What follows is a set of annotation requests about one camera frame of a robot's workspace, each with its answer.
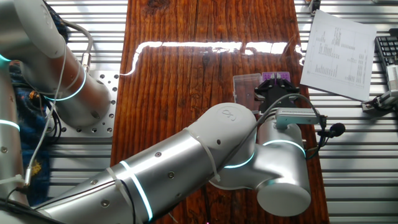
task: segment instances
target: black microphone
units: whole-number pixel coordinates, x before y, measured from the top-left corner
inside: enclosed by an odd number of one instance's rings
[[[346,131],[346,126],[341,123],[332,125],[329,131],[319,131],[318,135],[326,138],[333,138],[341,136]]]
[[[330,136],[329,138],[341,136],[346,131],[346,126],[341,123],[336,123],[332,125],[329,129]]]

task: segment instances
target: keyboard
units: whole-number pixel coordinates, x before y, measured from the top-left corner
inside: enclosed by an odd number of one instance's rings
[[[380,59],[383,61],[383,69],[394,65],[398,57],[398,38],[397,37],[376,37],[376,48]]]
[[[376,49],[386,73],[390,96],[398,97],[398,38],[376,37]]]

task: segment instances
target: screw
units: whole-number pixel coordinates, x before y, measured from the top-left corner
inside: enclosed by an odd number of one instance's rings
[[[108,207],[109,204],[110,204],[109,200],[106,200],[106,199],[105,199],[105,200],[102,200],[102,201],[101,201],[101,206],[104,207],[104,208]]]
[[[174,172],[173,172],[173,171],[170,171],[170,172],[169,172],[169,178],[170,178],[170,179],[173,179],[173,178],[174,178]]]

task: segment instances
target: black cable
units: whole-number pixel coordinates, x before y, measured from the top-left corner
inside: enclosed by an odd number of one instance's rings
[[[102,187],[102,186],[104,186],[104,185],[107,185],[107,184],[110,184],[110,183],[113,183],[113,182],[114,182],[114,180],[109,181],[109,182],[104,183],[104,184],[101,184],[101,185],[98,185],[98,186],[96,186],[96,187],[93,187],[93,188],[84,190],[84,191],[82,191],[82,192],[78,192],[78,193],[73,194],[73,195],[68,195],[68,196],[66,196],[66,197],[57,198],[57,199],[55,199],[55,200],[49,200],[48,202],[44,202],[43,204],[41,204],[41,205],[39,205],[38,207],[34,208],[34,210],[38,210],[38,209],[40,209],[40,208],[42,208],[42,207],[44,207],[44,206],[46,206],[46,205],[49,205],[49,204],[51,204],[51,203],[59,202],[59,201],[64,200],[64,199],[68,199],[68,198],[71,198],[71,197],[74,197],[74,196],[77,196],[77,195],[80,195],[80,194],[89,192],[89,191],[91,191],[91,190],[97,189],[98,187]]]
[[[44,103],[49,108],[49,110],[51,110],[51,108],[52,108],[51,103],[48,100],[44,100]],[[54,144],[61,137],[61,134],[62,134],[62,123],[61,123],[61,119],[60,119],[59,115],[57,114],[57,112],[55,110],[53,110],[52,117],[53,117],[53,120],[54,120],[54,127],[53,128],[56,129],[52,137],[55,138],[56,132],[58,132],[57,138],[52,141],[52,144]]]
[[[8,195],[7,195],[7,197],[6,197],[5,203],[6,203],[7,209],[8,209],[8,201],[9,201],[9,199],[10,199],[12,193],[14,193],[16,190],[17,190],[17,188],[14,188],[12,191],[10,191],[10,192],[8,193]]]
[[[130,201],[132,203],[132,219],[133,219],[133,224],[136,224],[136,207],[134,206],[134,201],[132,200],[129,188],[127,187],[127,184],[123,181],[120,180],[120,182],[122,182],[124,188],[126,188],[126,192],[129,195]]]
[[[8,200],[8,199],[2,199],[0,198],[0,208],[5,208],[7,209],[8,212],[13,212],[13,213],[20,213],[23,215],[29,215],[31,217],[35,217],[38,219],[41,219],[47,223],[51,223],[51,224],[64,224],[60,221],[56,221],[50,217],[46,217],[44,215],[42,215],[39,212],[36,212],[35,210],[33,210],[32,208],[21,204],[19,202],[15,202],[13,200]]]
[[[326,140],[324,140],[324,139],[325,139],[325,137],[321,136],[319,143],[318,143],[317,150],[310,157],[307,157],[306,160],[314,158],[319,153],[319,150],[321,149],[321,147],[325,146],[326,143],[328,143],[329,137]]]

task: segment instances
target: wooden table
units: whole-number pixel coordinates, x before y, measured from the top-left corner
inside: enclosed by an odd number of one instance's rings
[[[298,85],[302,71],[293,0],[129,0],[124,41],[112,165],[181,131],[213,105],[233,102],[234,75],[288,71]],[[308,96],[305,87],[302,94]],[[313,127],[302,131],[314,146]],[[172,215],[198,224],[329,223],[318,157],[308,161],[308,172],[312,204],[296,217],[266,213],[254,191],[210,184]]]

